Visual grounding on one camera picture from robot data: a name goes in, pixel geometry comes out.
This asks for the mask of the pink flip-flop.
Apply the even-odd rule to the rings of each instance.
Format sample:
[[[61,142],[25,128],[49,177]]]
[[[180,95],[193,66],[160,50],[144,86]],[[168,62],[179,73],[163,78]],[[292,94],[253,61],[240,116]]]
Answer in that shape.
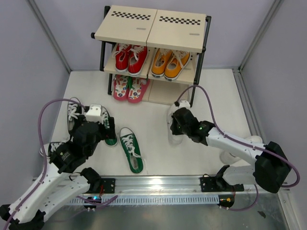
[[[123,75],[116,75],[113,81],[113,97],[118,101],[124,101],[128,98],[130,89],[130,77]]]
[[[149,79],[130,77],[129,92],[127,98],[128,102],[133,104],[141,102],[149,84]]]

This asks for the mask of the white sneaker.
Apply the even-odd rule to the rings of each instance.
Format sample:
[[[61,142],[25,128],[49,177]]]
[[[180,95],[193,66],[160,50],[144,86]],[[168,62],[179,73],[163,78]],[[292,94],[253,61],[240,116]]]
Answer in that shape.
[[[178,131],[178,123],[173,118],[173,113],[175,112],[174,103],[169,107],[166,116],[167,130],[168,130],[168,141],[172,145],[178,145],[183,140],[183,134]]]
[[[249,136],[245,138],[245,141],[249,144],[251,143],[256,143],[256,144],[262,144],[263,140],[260,136]],[[243,156],[242,150],[244,150],[243,148],[239,149],[240,151],[235,151],[235,149],[232,149],[231,152],[228,151],[223,151],[220,153],[220,161],[224,164],[224,165],[233,165],[238,161],[242,160],[242,157],[245,158]]]

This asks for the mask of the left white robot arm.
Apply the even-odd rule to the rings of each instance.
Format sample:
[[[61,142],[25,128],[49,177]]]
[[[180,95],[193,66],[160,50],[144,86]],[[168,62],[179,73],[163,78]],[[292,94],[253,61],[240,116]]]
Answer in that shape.
[[[72,198],[98,191],[101,176],[91,167],[81,170],[57,192],[54,189],[93,155],[100,141],[114,137],[114,118],[110,118],[107,129],[102,117],[85,116],[71,140],[48,149],[51,155],[45,158],[42,173],[28,190],[14,203],[0,207],[0,216],[6,221],[4,229],[40,230]]]

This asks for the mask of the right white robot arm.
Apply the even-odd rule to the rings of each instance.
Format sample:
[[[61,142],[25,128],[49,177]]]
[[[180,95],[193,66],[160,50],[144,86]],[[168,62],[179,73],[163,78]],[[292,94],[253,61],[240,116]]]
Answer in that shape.
[[[292,167],[281,147],[275,143],[262,144],[230,135],[218,129],[209,121],[198,121],[192,112],[176,108],[168,114],[172,136],[186,135],[195,143],[221,149],[251,165],[231,167],[227,164],[223,174],[215,178],[215,185],[226,190],[235,184],[257,184],[270,193],[277,193],[282,187]]]

